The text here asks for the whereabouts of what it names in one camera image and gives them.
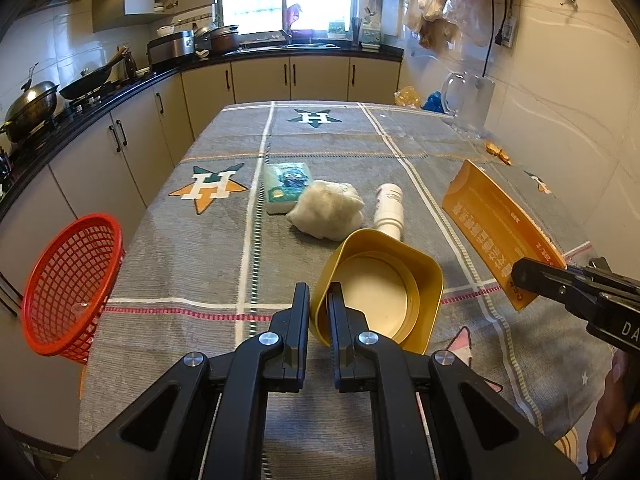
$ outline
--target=metal screw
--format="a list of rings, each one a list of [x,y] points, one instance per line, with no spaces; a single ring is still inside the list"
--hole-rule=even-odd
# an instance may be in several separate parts
[[[200,366],[203,361],[204,355],[202,355],[200,352],[189,352],[182,358],[182,362],[192,368]]]
[[[258,341],[260,341],[265,346],[275,345],[280,339],[280,336],[275,332],[265,332],[264,334],[260,334]]]
[[[453,364],[453,361],[456,360],[456,356],[453,352],[449,352],[449,350],[438,350],[436,352],[436,362],[441,364],[442,366],[449,366]]]
[[[370,330],[358,334],[358,340],[363,345],[373,345],[378,342],[378,339],[378,334],[376,334],[375,332],[371,332]]]

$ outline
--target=pink stripe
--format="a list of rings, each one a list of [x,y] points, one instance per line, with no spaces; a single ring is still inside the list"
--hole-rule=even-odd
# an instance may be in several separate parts
[[[582,254],[586,251],[588,251],[589,249],[591,249],[593,246],[591,244],[589,245],[585,245],[584,247],[581,247],[580,249],[575,250],[572,253],[567,253],[565,254],[565,258],[567,258],[568,260],[571,260],[574,256],[577,256],[578,254]]]
[[[255,314],[208,314],[196,312],[187,308],[163,307],[163,308],[133,308],[130,306],[106,306],[104,312],[117,314],[181,314],[197,319],[209,321],[270,321],[271,316],[257,316]]]
[[[446,305],[450,303],[457,303],[458,301],[463,301],[463,300],[472,300],[473,298],[477,298],[478,296],[493,294],[494,292],[498,292],[499,290],[502,290],[502,287],[500,285],[489,286],[487,288],[481,288],[480,290],[475,290],[467,294],[460,294],[459,296],[454,296],[453,298],[445,298],[444,300],[440,301],[440,304]]]

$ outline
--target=glass pitcher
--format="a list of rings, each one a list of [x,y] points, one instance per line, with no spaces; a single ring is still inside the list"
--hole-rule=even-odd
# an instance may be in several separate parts
[[[452,84],[456,82],[455,95],[448,97]],[[442,86],[442,108],[454,118],[459,132],[479,136],[489,113],[495,83],[490,79],[469,72],[451,72]],[[455,102],[453,107],[448,100]]]

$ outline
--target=red plastic basket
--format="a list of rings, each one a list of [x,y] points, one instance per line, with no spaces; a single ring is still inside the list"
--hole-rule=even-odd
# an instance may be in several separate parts
[[[42,253],[22,300],[29,346],[86,364],[123,258],[122,230],[109,215],[84,216],[62,231]]]

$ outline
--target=tablecloth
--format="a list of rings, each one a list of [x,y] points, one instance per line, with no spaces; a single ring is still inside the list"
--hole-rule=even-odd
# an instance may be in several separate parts
[[[198,137],[148,208],[100,318],[84,382],[80,444],[97,434],[188,351],[233,350],[311,288],[337,243],[264,211],[264,165],[306,162],[314,178],[353,184],[365,226],[376,188],[404,191],[404,241],[442,266],[445,291],[428,352],[450,348],[551,441],[598,395],[608,345],[557,303],[513,310],[439,204],[468,158],[534,219],[567,259],[595,253],[542,180],[490,156],[481,140],[436,114],[343,102],[225,108]],[[216,190],[201,194],[199,189]],[[272,394],[263,476],[373,478],[368,394],[339,394],[330,352],[310,338],[300,394]]]

